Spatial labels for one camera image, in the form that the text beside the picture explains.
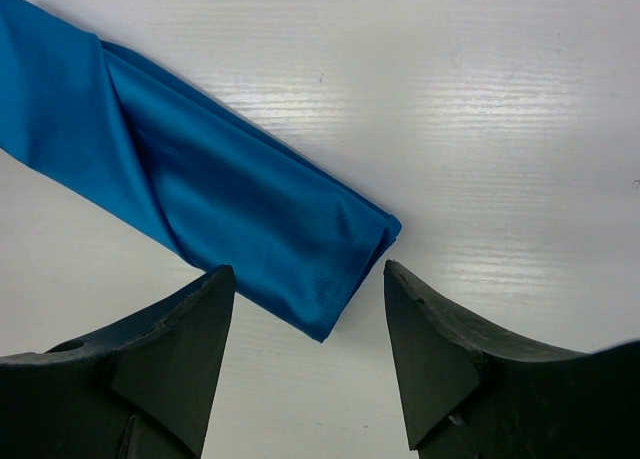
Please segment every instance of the folded cloth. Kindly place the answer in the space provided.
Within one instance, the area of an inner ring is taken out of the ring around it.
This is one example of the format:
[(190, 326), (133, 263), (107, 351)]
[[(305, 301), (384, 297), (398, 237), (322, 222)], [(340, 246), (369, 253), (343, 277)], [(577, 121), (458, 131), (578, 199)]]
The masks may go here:
[(0, 148), (322, 341), (401, 224), (139, 54), (0, 0)]

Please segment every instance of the cloth fold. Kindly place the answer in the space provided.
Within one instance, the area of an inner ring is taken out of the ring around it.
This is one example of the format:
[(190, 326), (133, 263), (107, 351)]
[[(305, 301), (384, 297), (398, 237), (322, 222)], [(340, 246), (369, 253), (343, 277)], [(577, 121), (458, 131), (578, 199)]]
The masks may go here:
[(401, 224), (141, 55), (0, 0), (0, 148), (322, 341)]

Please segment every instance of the white table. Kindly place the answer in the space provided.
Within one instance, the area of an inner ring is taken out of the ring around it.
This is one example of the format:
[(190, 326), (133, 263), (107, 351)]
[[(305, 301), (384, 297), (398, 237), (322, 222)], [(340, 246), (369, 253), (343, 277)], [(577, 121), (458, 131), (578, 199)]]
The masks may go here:
[[(640, 336), (639, 0), (31, 1), (394, 212), (405, 229), (388, 256), (457, 302), (579, 350)], [(382, 265), (324, 345), (237, 299), (206, 458), (415, 457)], [(198, 275), (0, 154), (0, 355)]]

